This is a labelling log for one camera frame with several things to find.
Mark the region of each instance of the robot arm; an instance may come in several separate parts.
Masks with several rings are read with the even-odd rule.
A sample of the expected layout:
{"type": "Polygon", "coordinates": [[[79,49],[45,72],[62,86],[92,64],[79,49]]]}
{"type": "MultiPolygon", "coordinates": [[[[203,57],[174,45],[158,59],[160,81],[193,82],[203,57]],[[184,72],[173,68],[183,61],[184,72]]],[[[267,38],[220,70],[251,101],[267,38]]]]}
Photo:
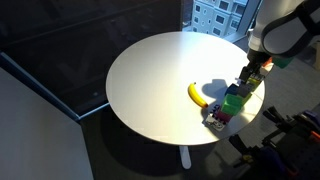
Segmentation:
{"type": "Polygon", "coordinates": [[[264,0],[249,39],[249,64],[239,79],[246,83],[270,57],[292,58],[320,39],[319,0],[264,0]]]}

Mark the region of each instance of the table top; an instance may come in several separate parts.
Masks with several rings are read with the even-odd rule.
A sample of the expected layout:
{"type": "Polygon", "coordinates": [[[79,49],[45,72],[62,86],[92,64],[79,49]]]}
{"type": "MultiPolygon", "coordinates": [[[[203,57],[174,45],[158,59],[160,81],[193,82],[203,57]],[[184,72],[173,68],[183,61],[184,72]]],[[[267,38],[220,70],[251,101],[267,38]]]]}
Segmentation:
{"type": "Polygon", "coordinates": [[[203,124],[247,64],[246,53],[223,39],[195,32],[159,34],[133,44],[113,62],[107,98],[118,118],[147,138],[173,145],[211,143],[240,131],[262,106],[263,82],[221,132],[203,124]],[[189,97],[192,82],[208,108],[189,97]]]}

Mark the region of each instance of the yellow banana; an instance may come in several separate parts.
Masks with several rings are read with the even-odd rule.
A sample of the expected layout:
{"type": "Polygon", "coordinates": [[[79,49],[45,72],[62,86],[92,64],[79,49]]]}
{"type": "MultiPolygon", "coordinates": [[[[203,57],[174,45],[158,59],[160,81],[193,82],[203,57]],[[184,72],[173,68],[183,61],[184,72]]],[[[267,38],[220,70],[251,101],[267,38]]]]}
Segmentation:
{"type": "Polygon", "coordinates": [[[199,94],[196,91],[195,85],[196,83],[191,83],[188,87],[188,93],[190,98],[200,107],[207,108],[208,104],[199,96],[199,94]]]}

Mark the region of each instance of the building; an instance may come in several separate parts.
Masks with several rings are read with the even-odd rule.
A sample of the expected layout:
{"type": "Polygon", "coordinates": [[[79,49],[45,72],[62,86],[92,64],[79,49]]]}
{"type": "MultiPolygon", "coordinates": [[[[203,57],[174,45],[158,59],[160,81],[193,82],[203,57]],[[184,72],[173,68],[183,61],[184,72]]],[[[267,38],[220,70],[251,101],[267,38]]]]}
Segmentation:
{"type": "Polygon", "coordinates": [[[195,0],[192,31],[221,38],[235,33],[246,4],[247,0],[195,0]]]}

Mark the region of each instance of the table leg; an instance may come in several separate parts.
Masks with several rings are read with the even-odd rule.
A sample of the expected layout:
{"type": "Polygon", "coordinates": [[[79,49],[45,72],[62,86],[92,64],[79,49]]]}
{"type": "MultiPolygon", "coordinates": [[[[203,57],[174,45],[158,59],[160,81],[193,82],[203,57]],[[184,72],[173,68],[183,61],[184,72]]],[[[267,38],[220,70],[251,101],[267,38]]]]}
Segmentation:
{"type": "Polygon", "coordinates": [[[190,155],[189,155],[188,146],[179,146],[179,149],[180,149],[182,167],[185,169],[190,169],[191,159],[190,159],[190,155]]]}

